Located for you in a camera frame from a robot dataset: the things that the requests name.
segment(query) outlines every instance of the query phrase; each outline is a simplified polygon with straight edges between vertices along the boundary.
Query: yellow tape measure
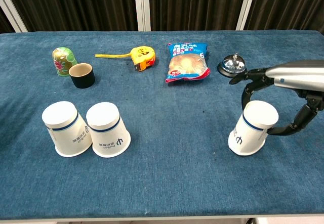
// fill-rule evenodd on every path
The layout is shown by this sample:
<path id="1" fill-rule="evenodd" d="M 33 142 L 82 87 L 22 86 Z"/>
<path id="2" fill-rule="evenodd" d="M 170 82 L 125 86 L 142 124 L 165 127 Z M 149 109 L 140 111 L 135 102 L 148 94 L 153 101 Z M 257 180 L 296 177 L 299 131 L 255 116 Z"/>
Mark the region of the yellow tape measure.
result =
<path id="1" fill-rule="evenodd" d="M 139 46 L 133 48 L 130 53 L 124 55 L 95 54 L 98 58 L 125 58 L 131 57 L 136 71 L 143 71 L 155 62 L 155 52 L 151 47 Z"/>

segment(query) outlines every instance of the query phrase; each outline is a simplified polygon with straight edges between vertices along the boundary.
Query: upside-down paper cup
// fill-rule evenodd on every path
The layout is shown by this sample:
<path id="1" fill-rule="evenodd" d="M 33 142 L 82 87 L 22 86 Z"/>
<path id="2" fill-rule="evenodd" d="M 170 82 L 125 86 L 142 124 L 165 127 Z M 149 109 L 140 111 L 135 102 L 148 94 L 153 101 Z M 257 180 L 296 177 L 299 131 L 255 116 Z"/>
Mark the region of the upside-down paper cup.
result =
<path id="1" fill-rule="evenodd" d="M 267 131 L 279 119 L 277 110 L 263 101 L 250 101 L 243 110 L 234 130 L 229 134 L 229 148 L 240 156 L 259 151 L 268 136 Z"/>
<path id="2" fill-rule="evenodd" d="M 95 104 L 87 111 L 86 118 L 93 141 L 92 149 L 98 156 L 117 156 L 130 145 L 131 136 L 115 104 Z"/>
<path id="3" fill-rule="evenodd" d="M 89 128 L 73 103 L 51 104 L 43 111 L 42 119 L 60 156 L 74 157 L 91 145 Z"/>

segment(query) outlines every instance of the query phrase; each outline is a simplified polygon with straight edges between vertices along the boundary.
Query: table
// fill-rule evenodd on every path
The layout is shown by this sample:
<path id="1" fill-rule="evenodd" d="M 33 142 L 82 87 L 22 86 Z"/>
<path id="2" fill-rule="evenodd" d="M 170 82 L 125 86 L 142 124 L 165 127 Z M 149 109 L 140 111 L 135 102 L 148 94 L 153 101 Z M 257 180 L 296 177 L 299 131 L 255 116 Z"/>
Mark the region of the table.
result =
<path id="1" fill-rule="evenodd" d="M 211 74 L 166 84 L 169 42 L 207 42 Z M 143 72 L 127 53 L 141 45 L 157 60 Z M 70 48 L 91 63 L 95 84 L 74 87 L 51 58 Z M 0 219 L 181 217 L 324 213 L 324 112 L 292 136 L 269 136 L 255 155 L 227 145 L 246 85 L 229 85 L 217 64 L 235 52 L 248 69 L 324 59 L 316 31 L 31 32 L 0 35 Z M 269 87 L 253 99 L 273 104 L 286 125 L 305 104 Z M 98 102 L 115 103 L 132 136 L 121 155 L 105 159 L 89 148 L 60 157 L 42 122 L 56 101 L 73 102 L 85 119 Z"/>

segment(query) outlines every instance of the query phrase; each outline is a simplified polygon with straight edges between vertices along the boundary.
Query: robotic arm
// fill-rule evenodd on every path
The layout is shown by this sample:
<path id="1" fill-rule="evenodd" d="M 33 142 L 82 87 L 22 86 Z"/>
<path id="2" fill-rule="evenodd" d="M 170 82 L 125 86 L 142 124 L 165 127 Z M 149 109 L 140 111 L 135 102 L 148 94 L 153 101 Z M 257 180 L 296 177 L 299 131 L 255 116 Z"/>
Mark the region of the robotic arm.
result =
<path id="1" fill-rule="evenodd" d="M 242 80 L 252 80 L 244 88 L 242 108 L 250 101 L 253 92 L 271 85 L 294 90 L 307 103 L 297 113 L 294 122 L 286 127 L 273 127 L 269 135 L 287 136 L 299 132 L 324 109 L 324 60 L 295 61 L 271 68 L 254 69 L 238 74 L 229 84 L 237 84 Z"/>

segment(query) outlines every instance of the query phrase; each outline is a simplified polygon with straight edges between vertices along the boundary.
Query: plastic bag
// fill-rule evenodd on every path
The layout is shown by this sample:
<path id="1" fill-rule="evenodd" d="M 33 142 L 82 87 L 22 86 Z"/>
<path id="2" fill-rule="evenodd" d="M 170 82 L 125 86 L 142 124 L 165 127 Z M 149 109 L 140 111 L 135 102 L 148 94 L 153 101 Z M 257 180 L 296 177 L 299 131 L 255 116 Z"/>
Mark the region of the plastic bag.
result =
<path id="1" fill-rule="evenodd" d="M 206 43 L 177 43 L 168 45 L 171 61 L 166 82 L 176 80 L 201 80 L 210 69 L 206 65 Z"/>

